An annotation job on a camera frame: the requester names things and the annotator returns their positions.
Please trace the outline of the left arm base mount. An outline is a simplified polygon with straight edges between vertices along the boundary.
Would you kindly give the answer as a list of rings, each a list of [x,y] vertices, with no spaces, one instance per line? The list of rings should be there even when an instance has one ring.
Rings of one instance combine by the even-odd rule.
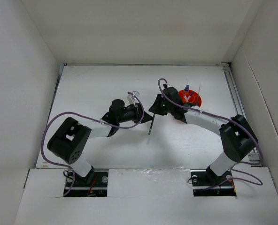
[[[63,175],[66,178],[63,190],[64,197],[107,197],[108,194],[108,172],[109,169],[97,169],[89,184],[77,174],[72,183],[73,172],[64,170]]]

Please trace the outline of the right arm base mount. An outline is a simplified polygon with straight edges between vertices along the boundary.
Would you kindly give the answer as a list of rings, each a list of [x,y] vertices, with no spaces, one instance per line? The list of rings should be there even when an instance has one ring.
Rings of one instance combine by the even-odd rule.
[[[194,197],[237,196],[233,181],[228,180],[232,178],[230,170],[215,181],[210,180],[206,169],[192,169],[190,174],[187,183],[192,185]]]

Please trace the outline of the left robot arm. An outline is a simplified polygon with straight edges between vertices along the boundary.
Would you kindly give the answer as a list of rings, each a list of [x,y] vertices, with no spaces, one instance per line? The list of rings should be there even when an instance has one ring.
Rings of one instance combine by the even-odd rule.
[[[141,124],[151,121],[152,118],[139,103],[125,106],[123,100],[115,99],[108,112],[101,118],[101,123],[92,122],[86,126],[72,117],[66,118],[49,140],[47,149],[75,171],[78,182],[88,186],[93,182],[94,168],[81,156],[87,140],[111,137],[123,122]]]

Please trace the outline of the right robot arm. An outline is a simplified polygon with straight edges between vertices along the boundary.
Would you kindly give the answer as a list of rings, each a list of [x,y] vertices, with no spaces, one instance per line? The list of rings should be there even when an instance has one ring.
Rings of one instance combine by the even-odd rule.
[[[169,113],[176,120],[199,126],[221,138],[223,152],[205,172],[207,182],[213,186],[222,182],[226,172],[240,163],[253,148],[259,147],[244,116],[237,114],[229,119],[183,105],[178,91],[169,85],[165,85],[162,93],[157,95],[149,111],[161,116]]]

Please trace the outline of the black thin pen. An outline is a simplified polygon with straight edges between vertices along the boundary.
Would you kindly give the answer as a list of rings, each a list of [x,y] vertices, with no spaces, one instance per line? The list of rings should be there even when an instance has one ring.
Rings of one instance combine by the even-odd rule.
[[[154,113],[153,117],[152,117],[152,120],[151,120],[151,124],[150,124],[148,135],[151,135],[153,124],[154,124],[154,120],[155,120],[155,116],[156,116],[156,114]]]

